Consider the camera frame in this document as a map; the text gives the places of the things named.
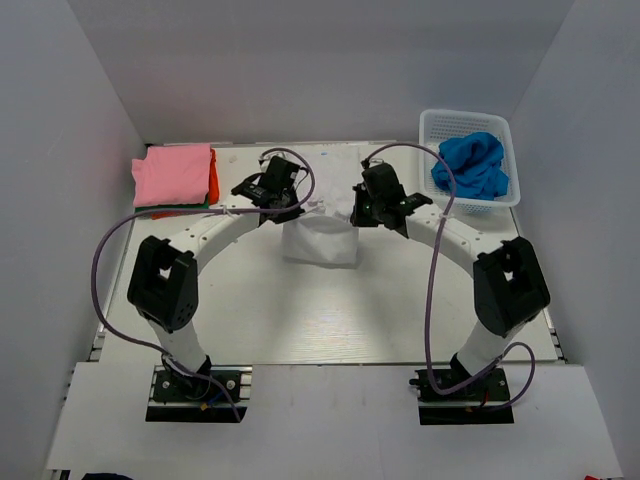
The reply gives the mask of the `white t shirt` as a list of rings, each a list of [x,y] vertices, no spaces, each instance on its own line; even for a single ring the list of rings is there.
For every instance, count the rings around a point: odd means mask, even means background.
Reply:
[[[282,256],[288,260],[335,267],[357,263],[359,230],[350,217],[353,187],[360,181],[359,148],[355,145],[302,146],[316,184],[305,213],[283,225]]]

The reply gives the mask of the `blue t shirt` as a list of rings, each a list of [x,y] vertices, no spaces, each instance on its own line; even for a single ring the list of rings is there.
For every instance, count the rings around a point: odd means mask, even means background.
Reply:
[[[494,135],[450,138],[439,145],[439,155],[454,176],[457,198],[493,201],[508,193],[509,177],[502,171],[505,151]]]

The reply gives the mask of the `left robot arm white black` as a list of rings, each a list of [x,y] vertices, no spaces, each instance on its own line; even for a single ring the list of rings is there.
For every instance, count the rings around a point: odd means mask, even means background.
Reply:
[[[168,238],[149,236],[138,249],[127,300],[153,329],[166,365],[179,372],[177,387],[191,399],[205,396],[212,378],[193,325],[200,273],[241,236],[266,222],[285,223],[304,213],[295,183],[310,168],[281,152],[260,164],[258,173],[233,187],[209,214]]]

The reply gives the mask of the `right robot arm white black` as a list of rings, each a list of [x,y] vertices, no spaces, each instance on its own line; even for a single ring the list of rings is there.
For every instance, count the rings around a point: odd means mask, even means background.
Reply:
[[[448,216],[427,196],[408,195],[387,163],[365,168],[362,178],[353,188],[353,226],[383,226],[427,245],[471,277],[476,324],[450,365],[453,390],[466,399],[477,397],[488,385],[484,370],[550,303],[533,245],[521,236],[496,240]]]

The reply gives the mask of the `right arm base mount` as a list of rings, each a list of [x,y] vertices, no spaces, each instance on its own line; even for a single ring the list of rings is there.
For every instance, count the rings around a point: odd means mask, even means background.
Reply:
[[[494,369],[478,380],[450,395],[438,394],[430,385],[427,370],[416,370],[409,380],[417,394],[421,426],[509,425],[514,423],[511,406],[501,408],[511,395],[502,368]]]

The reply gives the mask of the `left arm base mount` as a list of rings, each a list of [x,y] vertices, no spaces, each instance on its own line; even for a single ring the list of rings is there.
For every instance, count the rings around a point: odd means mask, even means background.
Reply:
[[[252,384],[250,366],[214,366],[211,377],[225,387],[231,401],[216,384],[179,379],[156,366],[149,391],[145,421],[149,423],[234,424],[246,415]]]

